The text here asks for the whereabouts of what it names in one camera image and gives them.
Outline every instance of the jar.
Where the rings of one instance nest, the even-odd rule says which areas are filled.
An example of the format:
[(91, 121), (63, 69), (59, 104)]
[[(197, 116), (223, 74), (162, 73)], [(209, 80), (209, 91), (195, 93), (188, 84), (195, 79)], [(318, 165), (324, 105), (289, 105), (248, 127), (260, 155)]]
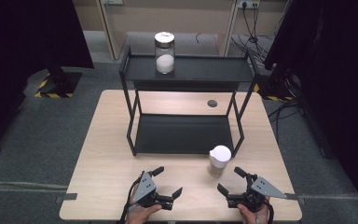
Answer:
[(173, 71), (175, 62), (174, 35), (161, 32), (155, 35), (156, 68), (162, 74)]

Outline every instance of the black object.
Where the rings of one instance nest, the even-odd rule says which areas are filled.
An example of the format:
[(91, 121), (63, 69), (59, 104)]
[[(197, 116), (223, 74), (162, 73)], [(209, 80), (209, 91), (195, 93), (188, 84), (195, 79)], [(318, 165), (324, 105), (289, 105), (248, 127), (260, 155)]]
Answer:
[[(248, 58), (253, 65), (254, 75)], [(130, 46), (127, 46), (119, 73), (131, 115), (127, 138), (134, 156), (138, 152), (207, 154), (211, 148), (223, 145), (232, 148), (231, 155), (235, 157), (244, 139), (241, 117), (259, 77), (251, 54), (240, 58), (176, 56), (174, 71), (160, 74), (153, 55), (134, 55)], [(132, 82), (135, 88), (133, 104), (127, 81)], [(243, 104), (237, 105), (235, 96), (242, 82), (251, 82), (251, 86)], [(227, 113), (223, 115), (147, 114), (142, 110), (139, 91), (232, 92), (232, 95)], [(232, 110), (241, 136), (236, 146), (233, 146), (228, 123)], [(131, 131), (137, 112), (140, 118), (134, 144)]]
[[(132, 209), (133, 206), (140, 205), (142, 207), (150, 207), (155, 204), (160, 204), (162, 209), (172, 210), (173, 201), (182, 194), (183, 188), (179, 188), (176, 192), (172, 194), (172, 196), (159, 195), (156, 192), (157, 186), (153, 182), (152, 176), (159, 175), (163, 171), (164, 171), (163, 166), (160, 166), (154, 171), (149, 171), (149, 172), (143, 171), (141, 175), (132, 183), (127, 198), (127, 202), (124, 205), (120, 223), (125, 223), (126, 214), (129, 210)], [(136, 192), (134, 192), (133, 201), (130, 202), (132, 189), (136, 184), (139, 184), (138, 189), (136, 190)]]
[(0, 1), (0, 135), (32, 74), (93, 63), (71, 0)]
[(217, 190), (226, 197), (228, 208), (237, 208), (238, 204), (245, 205), (249, 211), (256, 213), (261, 210), (265, 204), (269, 210), (268, 224), (272, 223), (274, 218), (274, 210), (271, 204), (266, 200), (265, 195), (252, 189), (252, 185), (257, 180), (257, 175), (250, 175), (236, 166), (234, 172), (242, 178), (246, 179), (246, 191), (242, 194), (229, 194), (228, 190), (220, 183), (217, 184)]
[(321, 151), (331, 150), (358, 190), (358, 4), (294, 0), (266, 68), (273, 63), (271, 87), (286, 71), (298, 76), (298, 102)]

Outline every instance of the bottom shelf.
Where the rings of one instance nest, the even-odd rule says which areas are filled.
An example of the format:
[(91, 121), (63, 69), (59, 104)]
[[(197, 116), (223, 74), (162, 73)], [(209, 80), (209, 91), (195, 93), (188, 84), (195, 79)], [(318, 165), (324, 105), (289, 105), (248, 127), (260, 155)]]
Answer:
[(226, 116), (143, 114), (135, 142), (137, 153), (209, 154), (223, 145), (233, 151)]

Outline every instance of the yellow and black hazard tape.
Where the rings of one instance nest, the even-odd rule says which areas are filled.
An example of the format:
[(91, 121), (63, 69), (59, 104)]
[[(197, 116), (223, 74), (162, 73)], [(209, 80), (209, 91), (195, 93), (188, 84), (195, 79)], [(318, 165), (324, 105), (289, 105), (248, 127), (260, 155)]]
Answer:
[[(259, 93), (260, 88), (258, 87), (257, 84), (255, 84), (255, 92)], [(277, 97), (277, 96), (266, 96), (266, 95), (261, 95), (261, 98), (263, 100), (271, 100), (271, 101), (290, 101), (293, 100), (292, 96), (285, 96), (285, 97)]]
[(46, 97), (46, 98), (71, 98), (74, 94), (72, 92), (56, 92), (55, 84), (51, 83), (50, 74), (48, 74), (37, 90), (34, 97)]

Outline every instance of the gray floor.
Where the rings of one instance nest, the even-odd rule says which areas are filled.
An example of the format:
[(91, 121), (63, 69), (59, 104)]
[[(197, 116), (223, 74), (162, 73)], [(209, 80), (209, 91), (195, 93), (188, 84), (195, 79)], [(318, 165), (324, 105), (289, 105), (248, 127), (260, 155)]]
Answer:
[[(74, 96), (35, 98), (47, 71), (34, 74), (28, 80), (27, 97), (20, 112), (0, 141), (0, 223), (68, 222), (59, 217), (60, 198), (75, 169), (95, 106), (103, 90), (121, 88), (117, 72), (119, 60), (110, 60), (103, 33), (85, 32), (85, 35), (95, 69), (65, 68), (83, 74)], [(196, 35), (177, 35), (177, 52), (216, 54), (210, 36), (196, 38)], [(261, 37), (260, 45), (268, 50), (272, 40)], [(133, 34), (127, 42), (134, 52), (153, 52), (150, 34)], [(232, 44), (229, 55), (238, 54), (241, 51)], [(263, 103), (267, 113), (282, 104)], [(279, 119), (278, 130), (275, 130), (275, 121), (271, 127), (275, 133), (279, 132), (283, 160), (300, 199), (302, 223), (358, 223), (356, 189), (338, 161), (321, 156), (298, 108), (287, 108), (281, 116), (290, 114), (293, 115)]]

